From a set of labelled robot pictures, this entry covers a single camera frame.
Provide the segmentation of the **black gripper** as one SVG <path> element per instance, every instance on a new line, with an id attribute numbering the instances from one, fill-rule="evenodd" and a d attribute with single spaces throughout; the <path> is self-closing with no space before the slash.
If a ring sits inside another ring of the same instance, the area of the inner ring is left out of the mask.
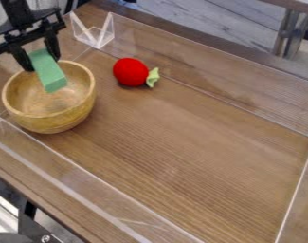
<path id="1" fill-rule="evenodd" d="M 0 0 L 0 54 L 10 52 L 26 71 L 35 69 L 22 46 L 43 38 L 48 53 L 59 61 L 56 35 L 63 28 L 59 0 Z"/>

